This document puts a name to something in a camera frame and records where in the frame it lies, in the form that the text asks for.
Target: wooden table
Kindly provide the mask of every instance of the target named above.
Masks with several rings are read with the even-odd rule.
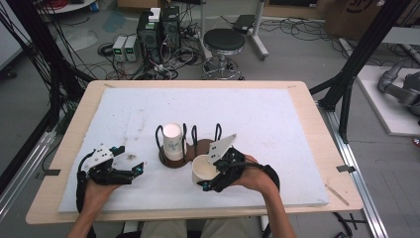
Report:
[[[74,114],[62,142],[52,161],[51,170],[60,170],[57,177],[45,177],[28,212],[29,224],[73,222],[77,213],[58,213],[61,196],[74,158],[90,122],[108,87],[130,88],[279,88],[287,89],[298,114],[302,129],[313,153],[330,203],[325,206],[286,207],[286,212],[323,212],[360,210],[362,199],[348,173],[339,173],[338,166],[344,164],[330,133],[308,91],[300,81],[93,81]],[[145,210],[103,212],[100,221],[156,220],[170,218],[208,218],[242,215],[264,215],[263,208],[193,209],[193,210]]]

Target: black metal frame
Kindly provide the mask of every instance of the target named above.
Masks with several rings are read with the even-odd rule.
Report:
[[[353,83],[410,2],[411,0],[387,0],[342,70],[333,78],[309,90],[313,95],[330,88],[325,97],[319,100],[319,106],[327,111],[334,111],[337,103],[343,98],[339,134],[345,143],[348,143],[347,126]]]
[[[46,72],[41,69],[39,62],[31,57],[31,55],[34,54],[34,51],[31,47],[27,46],[15,32],[17,29],[13,28],[12,23],[0,14],[0,22],[3,23],[5,28],[22,47],[24,53],[30,58],[41,77],[43,79],[46,79],[46,77],[51,78],[50,81],[46,82],[47,87],[50,88],[51,108],[28,138],[24,146],[20,149],[19,153],[0,176],[0,194],[6,189],[9,182],[20,169],[21,165],[31,153],[44,132],[51,131],[58,123],[59,110],[65,103],[64,100],[67,99],[74,102],[80,100],[84,93],[84,89],[79,84],[79,79],[84,82],[95,80],[90,75],[78,70],[65,59],[33,1],[6,0],[6,2],[30,36],[33,46],[38,49],[38,52],[41,53],[42,58],[47,62],[50,68],[50,75],[45,75]],[[66,93],[65,99],[62,97],[63,89]]]

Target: hand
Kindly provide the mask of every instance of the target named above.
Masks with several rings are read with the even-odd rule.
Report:
[[[245,155],[246,162],[257,163],[258,161],[249,155]],[[267,188],[275,187],[271,178],[262,170],[255,167],[246,167],[242,176],[234,181],[232,185],[242,185],[248,189],[263,193]]]
[[[99,212],[111,193],[118,187],[120,187],[120,185],[99,185],[90,179],[86,186],[82,212],[84,210]]]
[[[68,232],[67,238],[86,237],[102,206],[106,203],[112,191],[118,187],[119,185],[99,185],[90,179],[86,186],[83,208]]]

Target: cardboard box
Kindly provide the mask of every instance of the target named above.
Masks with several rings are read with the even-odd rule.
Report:
[[[165,0],[118,0],[119,8],[157,8],[164,7]]]
[[[318,0],[316,7],[283,6],[274,4],[265,4],[263,15],[267,17],[294,17],[304,19],[322,19],[326,18],[330,6],[334,0]]]
[[[380,9],[375,0],[338,0],[327,14],[324,29],[335,37],[360,40]]]
[[[282,6],[315,7],[317,0],[269,0],[268,3]]]

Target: computer tower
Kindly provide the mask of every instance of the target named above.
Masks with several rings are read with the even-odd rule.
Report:
[[[179,7],[164,8],[161,15],[163,41],[173,52],[181,48]]]
[[[148,57],[156,64],[161,64],[163,46],[160,23],[150,22],[149,14],[150,11],[143,12],[139,18],[139,25],[137,26],[141,52],[144,57]]]

